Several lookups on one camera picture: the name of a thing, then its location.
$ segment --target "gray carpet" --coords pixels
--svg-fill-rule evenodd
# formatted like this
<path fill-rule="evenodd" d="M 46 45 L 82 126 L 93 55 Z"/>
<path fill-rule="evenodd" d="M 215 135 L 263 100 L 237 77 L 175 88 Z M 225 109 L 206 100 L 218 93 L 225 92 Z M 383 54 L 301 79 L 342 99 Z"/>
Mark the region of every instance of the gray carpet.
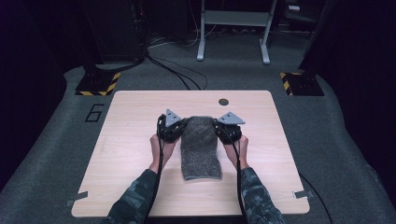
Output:
<path fill-rule="evenodd" d="M 198 43 L 150 48 L 154 57 L 204 74 L 207 90 L 267 90 L 288 138 L 298 170 L 312 183 L 329 208 L 334 223 L 395 223 L 396 213 L 375 171 L 348 135 L 332 88 L 318 77 L 324 97 L 288 96 L 280 72 L 298 72 L 307 39 L 277 34 L 263 65 L 259 36 L 218 36 L 206 42 L 205 60 L 196 61 Z M 194 79 L 202 76 L 163 62 Z M 68 87 L 46 129 L 0 194 L 0 223 L 97 223 L 100 218 L 74 218 L 65 202 L 75 196 L 95 146 L 110 96 L 76 96 L 82 68 L 65 74 Z M 122 72 L 115 91 L 186 90 L 180 80 L 145 60 Z M 103 110 L 98 122 L 84 122 L 94 104 Z M 307 190 L 311 188 L 303 181 Z M 305 215 L 286 215 L 288 223 L 329 223 L 318 197 Z M 150 223 L 238 223 L 237 217 L 153 218 Z"/>

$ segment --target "light wood table surface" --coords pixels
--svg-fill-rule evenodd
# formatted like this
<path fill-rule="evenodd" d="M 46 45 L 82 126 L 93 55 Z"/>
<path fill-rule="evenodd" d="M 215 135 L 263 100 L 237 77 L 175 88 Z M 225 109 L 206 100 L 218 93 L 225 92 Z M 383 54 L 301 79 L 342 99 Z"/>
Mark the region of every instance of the light wood table surface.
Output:
<path fill-rule="evenodd" d="M 227 99 L 226 106 L 219 99 Z M 233 112 L 249 139 L 247 161 L 269 190 L 283 214 L 309 211 L 290 147 L 269 91 L 117 91 L 92 153 L 75 201 L 74 217 L 105 217 L 112 204 L 152 162 L 150 137 L 157 119 L 170 109 L 182 119 L 191 116 L 219 118 Z M 222 179 L 184 180 L 180 141 L 166 164 L 151 217 L 232 216 L 241 211 L 236 194 L 236 171 L 218 143 Z"/>

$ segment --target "hand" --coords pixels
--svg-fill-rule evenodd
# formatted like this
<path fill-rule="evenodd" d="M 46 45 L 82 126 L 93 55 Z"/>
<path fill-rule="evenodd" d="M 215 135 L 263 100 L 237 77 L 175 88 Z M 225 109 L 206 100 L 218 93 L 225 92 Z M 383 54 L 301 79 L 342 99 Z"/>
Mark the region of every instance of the hand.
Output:
<path fill-rule="evenodd" d="M 165 142 L 164 144 L 163 144 L 163 140 L 161 140 L 161 144 L 163 144 L 163 167 L 171 158 L 178 139 L 174 143 Z M 149 141 L 151 143 L 151 153 L 152 153 L 152 164 L 149 166 L 149 169 L 157 174 L 158 167 L 160 166 L 160 143 L 158 141 L 157 134 L 152 135 Z"/>
<path fill-rule="evenodd" d="M 236 150 L 239 150 L 239 160 L 241 162 L 241 170 L 248 168 L 248 138 L 244 135 L 241 136 L 241 138 L 238 141 L 234 142 Z M 227 153 L 227 157 L 228 159 L 233 163 L 233 166 L 236 169 L 236 162 L 237 162 L 237 158 L 235 155 L 235 150 L 233 149 L 233 144 L 227 144 L 227 145 L 223 145 L 225 152 Z"/>

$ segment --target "small round object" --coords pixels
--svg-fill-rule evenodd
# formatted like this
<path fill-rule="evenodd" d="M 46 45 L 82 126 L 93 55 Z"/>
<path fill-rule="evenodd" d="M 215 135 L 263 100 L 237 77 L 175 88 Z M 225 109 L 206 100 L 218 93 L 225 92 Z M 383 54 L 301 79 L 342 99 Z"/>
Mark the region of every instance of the small round object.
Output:
<path fill-rule="evenodd" d="M 228 105 L 230 102 L 227 99 L 221 98 L 219 99 L 220 105 Z"/>

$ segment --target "silver metal plate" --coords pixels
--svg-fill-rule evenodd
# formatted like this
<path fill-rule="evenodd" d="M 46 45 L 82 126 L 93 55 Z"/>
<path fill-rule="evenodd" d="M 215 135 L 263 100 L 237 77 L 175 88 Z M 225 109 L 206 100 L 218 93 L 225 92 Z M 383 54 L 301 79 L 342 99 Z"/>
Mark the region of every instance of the silver metal plate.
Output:
<path fill-rule="evenodd" d="M 165 127 L 169 127 L 172 124 L 178 122 L 180 120 L 180 117 L 176 115 L 174 112 L 172 112 L 170 109 L 166 109 L 166 121 L 165 121 Z"/>
<path fill-rule="evenodd" d="M 227 114 L 218 118 L 218 122 L 223 124 L 245 124 L 245 121 L 238 118 L 233 112 L 228 112 Z"/>

